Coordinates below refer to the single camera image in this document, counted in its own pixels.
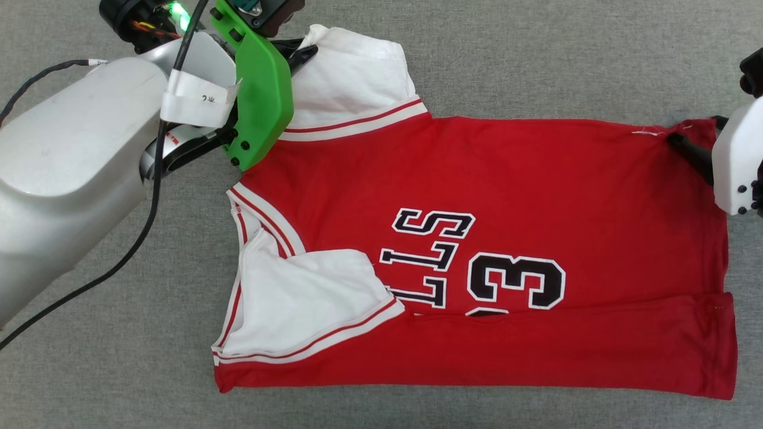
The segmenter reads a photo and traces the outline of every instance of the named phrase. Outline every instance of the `white tag on cable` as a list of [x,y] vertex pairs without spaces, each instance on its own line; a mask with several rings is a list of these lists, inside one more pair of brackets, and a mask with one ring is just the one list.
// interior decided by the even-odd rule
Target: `white tag on cable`
[[173,70],[162,101],[160,117],[167,122],[220,128],[228,120],[241,81],[234,86],[215,85],[192,74]]

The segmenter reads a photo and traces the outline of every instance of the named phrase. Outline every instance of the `red fabric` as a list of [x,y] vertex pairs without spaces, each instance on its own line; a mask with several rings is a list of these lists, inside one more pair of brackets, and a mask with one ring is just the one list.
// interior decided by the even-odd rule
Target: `red fabric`
[[[241,183],[278,209],[307,251],[360,250],[397,290],[432,292],[424,277],[445,279],[446,305],[404,301],[403,316],[298,363],[220,365],[221,391],[565,385],[731,398],[726,215],[666,144],[672,131],[707,147],[715,140],[712,120],[666,129],[426,114],[359,136],[278,142]],[[402,208],[475,220],[459,239],[441,234],[447,223],[402,234],[392,227]],[[436,240],[459,245],[445,272],[380,263],[383,249],[436,256]],[[553,261],[565,275],[561,300],[531,308],[530,291],[541,286],[531,276],[523,290],[497,287],[495,302],[476,301],[466,284],[478,253]],[[482,307],[510,314],[465,316]]]

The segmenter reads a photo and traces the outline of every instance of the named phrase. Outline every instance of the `jersey number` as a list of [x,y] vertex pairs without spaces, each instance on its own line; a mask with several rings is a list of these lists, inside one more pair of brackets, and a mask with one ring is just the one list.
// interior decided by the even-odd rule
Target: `jersey number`
[[[443,224],[439,233],[441,237],[463,239],[475,221],[475,217],[469,213],[431,211],[423,219],[421,214],[421,210],[402,208],[392,228],[403,234],[429,235]],[[419,224],[416,225],[412,221],[418,221]],[[435,241],[431,248],[436,253],[435,256],[412,255],[395,252],[392,249],[381,249],[379,262],[429,266],[435,272],[445,273],[458,248],[457,243]],[[492,281],[491,274],[500,276],[500,283]],[[479,252],[469,260],[467,290],[478,302],[497,302],[498,289],[524,290],[525,280],[529,276],[538,278],[540,287],[530,290],[528,307],[548,310],[564,298],[566,274],[555,261],[486,252]],[[390,288],[390,292],[401,300],[424,302],[433,308],[445,308],[447,279],[424,276],[423,285],[430,291],[409,292]],[[508,311],[500,308],[477,307],[466,315],[506,313]]]

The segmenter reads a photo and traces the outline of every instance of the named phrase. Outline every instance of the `robotic arm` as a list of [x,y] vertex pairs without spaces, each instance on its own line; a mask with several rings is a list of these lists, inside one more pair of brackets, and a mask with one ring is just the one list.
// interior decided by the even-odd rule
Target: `robotic arm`
[[[0,328],[146,198],[143,180],[217,147],[242,170],[267,154],[293,114],[291,75],[317,48],[266,37],[303,6],[217,0],[211,15],[222,37],[195,35],[188,78],[172,67],[190,22],[179,3],[101,0],[101,16],[139,55],[98,66],[0,129]],[[756,100],[719,121],[712,153],[680,134],[668,142],[714,186],[723,210],[763,214],[763,50],[742,72]],[[205,123],[205,111],[234,99],[222,126]],[[197,120],[172,121],[160,142],[169,108]]]

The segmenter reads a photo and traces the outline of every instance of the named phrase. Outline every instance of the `folded white sleeve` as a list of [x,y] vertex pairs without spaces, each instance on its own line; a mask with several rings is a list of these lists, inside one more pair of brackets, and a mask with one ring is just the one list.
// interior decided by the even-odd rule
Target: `folded white sleeve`
[[216,364],[296,362],[404,311],[356,250],[284,259],[275,238],[260,228],[243,246],[239,264],[240,294],[228,311],[235,320],[226,321],[232,328],[212,347]]

